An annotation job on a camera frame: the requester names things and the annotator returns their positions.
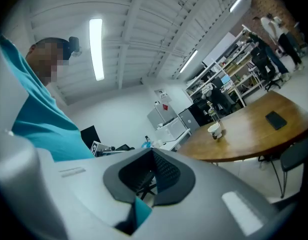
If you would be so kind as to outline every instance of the ceiling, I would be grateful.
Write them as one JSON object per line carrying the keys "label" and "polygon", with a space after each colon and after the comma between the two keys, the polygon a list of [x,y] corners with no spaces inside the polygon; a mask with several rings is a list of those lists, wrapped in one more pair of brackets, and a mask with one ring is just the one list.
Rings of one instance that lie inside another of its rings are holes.
{"label": "ceiling", "polygon": [[[66,104],[134,85],[141,77],[173,79],[196,45],[235,0],[26,0],[29,43],[79,38],[82,55],[54,87]],[[89,20],[102,18],[104,80],[96,81]]]}

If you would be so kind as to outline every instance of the floor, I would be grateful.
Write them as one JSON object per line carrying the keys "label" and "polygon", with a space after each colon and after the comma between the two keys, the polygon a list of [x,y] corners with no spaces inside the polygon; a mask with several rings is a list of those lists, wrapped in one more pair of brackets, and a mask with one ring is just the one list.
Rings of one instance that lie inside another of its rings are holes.
{"label": "floor", "polygon": [[[308,55],[302,58],[304,70],[291,73],[291,79],[284,83],[279,89],[273,91],[287,97],[300,107],[308,111]],[[250,104],[266,94],[264,90],[257,90],[245,98],[245,102]],[[283,172],[280,161],[273,162],[277,170],[281,183],[283,182]],[[274,169],[270,163],[258,162],[257,158],[246,159],[236,162],[223,162],[219,166],[236,175],[251,187],[258,190],[270,203],[281,201],[281,192]],[[296,194],[301,187],[303,165],[288,172],[287,185],[284,199]],[[144,201],[151,206],[153,196],[147,194]]]}

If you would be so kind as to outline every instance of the fluorescent light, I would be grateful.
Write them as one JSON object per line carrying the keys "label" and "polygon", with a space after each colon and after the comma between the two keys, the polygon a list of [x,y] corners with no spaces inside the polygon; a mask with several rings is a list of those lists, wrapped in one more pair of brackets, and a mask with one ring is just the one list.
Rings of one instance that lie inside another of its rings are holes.
{"label": "fluorescent light", "polygon": [[102,19],[93,18],[89,21],[89,46],[92,56],[96,81],[104,79],[102,61]]}
{"label": "fluorescent light", "polygon": [[242,1],[242,0],[236,0],[235,3],[232,5],[232,7],[229,8],[229,12],[230,12],[230,13],[235,9],[236,6],[238,6],[238,4],[240,3],[240,1]]}
{"label": "fluorescent light", "polygon": [[188,64],[191,62],[191,60],[194,58],[194,56],[198,53],[198,50],[195,50],[193,54],[189,57],[188,61],[185,63],[185,65],[182,67],[179,73],[182,73],[184,69],[188,66]]}

